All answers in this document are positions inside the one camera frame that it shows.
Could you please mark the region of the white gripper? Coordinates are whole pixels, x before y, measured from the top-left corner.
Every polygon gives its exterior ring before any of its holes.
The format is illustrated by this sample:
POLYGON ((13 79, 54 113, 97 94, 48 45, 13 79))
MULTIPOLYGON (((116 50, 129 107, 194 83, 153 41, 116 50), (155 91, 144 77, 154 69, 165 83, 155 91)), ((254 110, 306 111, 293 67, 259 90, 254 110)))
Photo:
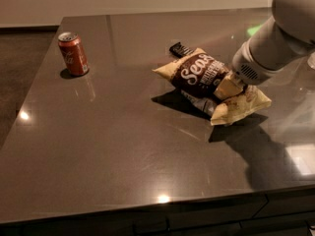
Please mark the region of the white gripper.
POLYGON ((231 62, 233 72, 229 72, 219 83, 214 95, 220 99, 236 96, 243 92, 244 84, 260 85, 279 73, 282 69, 271 70, 259 64, 250 52, 249 42, 244 42, 231 62))

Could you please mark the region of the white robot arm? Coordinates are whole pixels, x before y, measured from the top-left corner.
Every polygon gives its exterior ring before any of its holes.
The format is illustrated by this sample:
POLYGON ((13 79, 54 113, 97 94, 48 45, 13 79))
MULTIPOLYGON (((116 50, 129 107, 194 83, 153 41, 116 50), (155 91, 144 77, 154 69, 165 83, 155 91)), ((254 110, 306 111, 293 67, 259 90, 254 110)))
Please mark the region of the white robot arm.
POLYGON ((273 0, 272 16, 235 53, 215 96, 225 100, 257 86, 315 50, 315 0, 273 0))

